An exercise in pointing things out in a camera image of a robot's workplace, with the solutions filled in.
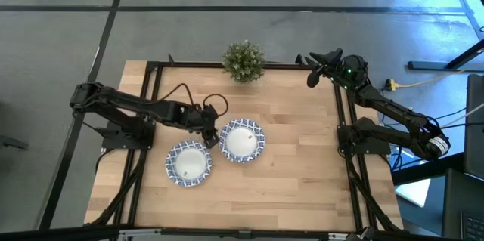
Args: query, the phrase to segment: potted plant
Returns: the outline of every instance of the potted plant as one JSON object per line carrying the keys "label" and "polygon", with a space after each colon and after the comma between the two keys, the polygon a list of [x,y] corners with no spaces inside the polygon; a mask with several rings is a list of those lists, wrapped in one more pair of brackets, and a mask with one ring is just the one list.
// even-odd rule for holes
{"label": "potted plant", "polygon": [[224,71],[229,72],[236,82],[255,81],[264,74],[264,53],[259,45],[252,45],[247,40],[230,44],[223,57]]}

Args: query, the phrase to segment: blue patterned rim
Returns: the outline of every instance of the blue patterned rim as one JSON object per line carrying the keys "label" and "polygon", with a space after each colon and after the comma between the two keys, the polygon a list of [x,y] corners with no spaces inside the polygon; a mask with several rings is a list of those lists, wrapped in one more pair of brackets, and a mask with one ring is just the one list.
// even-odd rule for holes
{"label": "blue patterned rim", "polygon": [[[257,148],[248,156],[236,156],[230,150],[228,150],[225,145],[225,138],[235,128],[247,128],[257,137]],[[264,150],[265,145],[265,135],[262,129],[257,123],[250,119],[234,119],[227,123],[224,128],[220,131],[220,150],[225,158],[231,160],[232,162],[250,162],[257,158]]]}
{"label": "blue patterned rim", "polygon": [[[175,162],[176,158],[182,151],[193,148],[199,150],[205,155],[205,171],[198,178],[188,180],[178,174],[175,169]],[[180,144],[174,146],[172,150],[169,151],[168,156],[166,157],[165,167],[166,173],[168,174],[170,180],[172,180],[179,186],[191,187],[201,183],[202,181],[205,181],[206,177],[210,173],[210,169],[212,168],[212,156],[204,145],[195,141],[183,141]]]}

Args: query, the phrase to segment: wooden table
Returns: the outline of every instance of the wooden table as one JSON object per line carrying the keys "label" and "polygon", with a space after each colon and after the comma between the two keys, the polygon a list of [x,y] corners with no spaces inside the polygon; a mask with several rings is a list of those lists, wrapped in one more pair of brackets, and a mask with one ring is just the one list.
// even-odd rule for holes
{"label": "wooden table", "polygon": [[[119,90],[139,95],[146,61],[126,62]],[[316,88],[306,86],[307,70],[266,70],[256,82],[241,85],[221,69],[165,67],[162,97],[177,84],[186,83],[196,103],[208,94],[223,94],[228,113],[217,120],[220,129],[235,118],[256,121],[266,135],[262,155],[247,164],[227,160],[218,146],[211,149],[213,168],[195,187],[180,187],[166,175],[165,159],[180,141],[201,137],[157,125],[142,180],[136,226],[252,230],[352,231],[355,223],[344,159],[337,153],[339,123],[334,87],[322,79]],[[154,74],[147,96],[151,96]],[[188,102],[185,90],[170,100]],[[217,97],[210,103],[221,112]],[[346,121],[349,113],[343,91]],[[377,121],[372,109],[357,107],[358,117]],[[371,192],[393,223],[402,226],[388,165],[377,155],[366,155]],[[101,161],[92,188],[85,222],[96,219],[116,195],[126,150],[114,150]],[[360,196],[364,225],[365,201]],[[123,209],[126,221],[130,195]]]}

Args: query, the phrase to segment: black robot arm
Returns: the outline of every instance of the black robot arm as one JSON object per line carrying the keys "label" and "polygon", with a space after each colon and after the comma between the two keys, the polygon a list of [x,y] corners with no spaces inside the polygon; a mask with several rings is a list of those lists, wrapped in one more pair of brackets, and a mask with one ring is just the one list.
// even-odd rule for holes
{"label": "black robot arm", "polygon": [[408,129],[408,132],[395,131],[375,125],[370,119],[361,118],[352,126],[346,127],[351,129],[348,133],[348,144],[358,144],[365,138],[374,137],[407,147],[416,156],[426,160],[438,159],[448,152],[450,143],[435,119],[415,113],[382,96],[368,78],[368,63],[356,55],[341,58],[342,54],[343,50],[338,48],[325,55],[310,53],[314,60],[305,57],[312,67],[308,86],[315,87],[320,76],[328,77],[333,83],[345,88],[349,99],[355,104],[373,108]]}
{"label": "black robot arm", "polygon": [[[149,101],[122,93],[101,83],[78,85],[71,98],[74,113],[97,113],[121,127],[126,136],[143,138],[150,131],[147,122],[154,120],[163,125],[201,133],[208,148],[219,142],[215,120],[219,117],[212,105],[185,104],[161,99]],[[125,109],[146,117],[128,116]]]}

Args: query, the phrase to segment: small plant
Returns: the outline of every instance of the small plant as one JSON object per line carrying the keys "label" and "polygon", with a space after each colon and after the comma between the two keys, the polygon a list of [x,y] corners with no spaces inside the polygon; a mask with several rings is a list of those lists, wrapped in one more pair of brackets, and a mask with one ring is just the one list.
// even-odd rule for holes
{"label": "small plant", "polygon": [[224,71],[229,72],[236,82],[251,82],[264,75],[265,58],[259,45],[252,45],[247,40],[233,43],[223,57]]}

